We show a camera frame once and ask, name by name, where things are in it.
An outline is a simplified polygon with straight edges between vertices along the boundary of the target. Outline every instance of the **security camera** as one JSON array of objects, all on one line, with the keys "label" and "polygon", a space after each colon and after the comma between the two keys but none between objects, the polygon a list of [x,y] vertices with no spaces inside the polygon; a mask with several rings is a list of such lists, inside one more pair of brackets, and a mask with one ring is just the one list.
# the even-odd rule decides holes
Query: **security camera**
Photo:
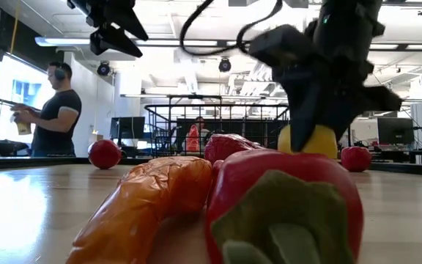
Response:
[{"label": "security camera", "polygon": [[99,76],[109,76],[111,74],[111,68],[108,65],[108,62],[101,62],[99,67],[97,68],[97,74]]},{"label": "security camera", "polygon": [[221,62],[219,62],[219,71],[222,73],[227,73],[231,70],[231,62],[228,58],[222,58]]}]

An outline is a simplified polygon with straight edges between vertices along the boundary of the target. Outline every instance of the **metal cage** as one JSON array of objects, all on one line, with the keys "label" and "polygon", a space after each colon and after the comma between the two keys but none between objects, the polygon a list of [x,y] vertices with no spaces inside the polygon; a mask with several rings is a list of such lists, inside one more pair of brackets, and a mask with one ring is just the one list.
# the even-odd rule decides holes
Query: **metal cage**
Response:
[{"label": "metal cage", "polygon": [[[179,104],[183,99],[209,101]],[[220,96],[169,96],[169,104],[151,104],[147,110],[151,155],[204,156],[204,146],[214,133],[235,133],[263,147],[276,149],[281,129],[289,123],[287,105],[223,103]],[[190,150],[189,130],[196,124],[199,148]]]}]

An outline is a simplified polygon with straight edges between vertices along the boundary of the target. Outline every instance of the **computer monitor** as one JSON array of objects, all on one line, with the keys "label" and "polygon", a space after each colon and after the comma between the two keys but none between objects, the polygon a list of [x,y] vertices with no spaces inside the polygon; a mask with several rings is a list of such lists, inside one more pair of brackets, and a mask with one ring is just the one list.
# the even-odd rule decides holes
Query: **computer monitor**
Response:
[{"label": "computer monitor", "polygon": [[411,144],[415,141],[413,120],[408,118],[377,118],[379,144]]},{"label": "computer monitor", "polygon": [[144,117],[112,117],[110,137],[112,139],[143,139]]}]

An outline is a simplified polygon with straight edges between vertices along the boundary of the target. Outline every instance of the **red object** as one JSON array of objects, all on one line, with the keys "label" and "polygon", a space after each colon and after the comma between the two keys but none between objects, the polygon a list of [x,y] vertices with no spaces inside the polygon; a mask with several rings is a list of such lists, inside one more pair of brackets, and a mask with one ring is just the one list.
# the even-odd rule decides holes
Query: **red object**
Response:
[{"label": "red object", "polygon": [[87,153],[91,164],[99,169],[110,169],[122,159],[122,151],[113,141],[107,139],[91,144]]},{"label": "red object", "polygon": [[371,166],[372,155],[365,147],[345,147],[341,151],[341,165],[350,172],[363,172]]},{"label": "red object", "polygon": [[230,155],[243,151],[264,148],[237,134],[214,134],[204,148],[204,159],[213,164],[225,160]]},{"label": "red object", "polygon": [[199,151],[199,134],[198,128],[196,125],[190,127],[190,132],[188,132],[187,141],[187,151],[196,152]]},{"label": "red object", "polygon": [[276,169],[307,182],[333,184],[344,198],[348,213],[348,241],[355,260],[363,233],[363,206],[349,173],[336,161],[320,154],[289,155],[275,150],[248,150],[229,156],[219,171],[218,181],[207,210],[205,236],[212,264],[221,264],[222,255],[211,235],[210,225],[234,207],[258,179]]},{"label": "red object", "polygon": [[212,165],[212,183],[211,183],[210,195],[208,196],[208,200],[207,200],[208,205],[211,203],[211,196],[216,187],[216,181],[218,179],[219,171],[221,170],[221,166],[223,165],[223,162],[224,162],[223,160],[218,160],[218,161],[215,161],[215,163]]},{"label": "red object", "polygon": [[216,177],[218,176],[218,174],[219,174],[219,170],[221,169],[221,166],[223,165],[223,160],[218,160],[218,161],[215,161],[213,164],[212,164],[212,173],[214,174],[214,175],[216,175]]}]

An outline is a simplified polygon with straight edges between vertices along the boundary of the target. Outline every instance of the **man's hand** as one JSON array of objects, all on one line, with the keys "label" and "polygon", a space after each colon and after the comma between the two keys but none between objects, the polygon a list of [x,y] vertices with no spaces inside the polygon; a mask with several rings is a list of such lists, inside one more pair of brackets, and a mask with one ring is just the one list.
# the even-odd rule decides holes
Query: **man's hand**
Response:
[{"label": "man's hand", "polygon": [[16,103],[13,107],[11,107],[11,111],[27,111],[34,117],[39,117],[40,113],[35,111],[31,106],[27,106],[22,103]]},{"label": "man's hand", "polygon": [[11,111],[29,111],[33,110],[32,107],[27,106],[23,103],[16,103],[13,107],[11,107]]},{"label": "man's hand", "polygon": [[30,113],[29,111],[20,111],[17,113],[14,113],[14,121],[15,122],[27,122],[27,123],[33,123],[35,122],[36,117]]}]

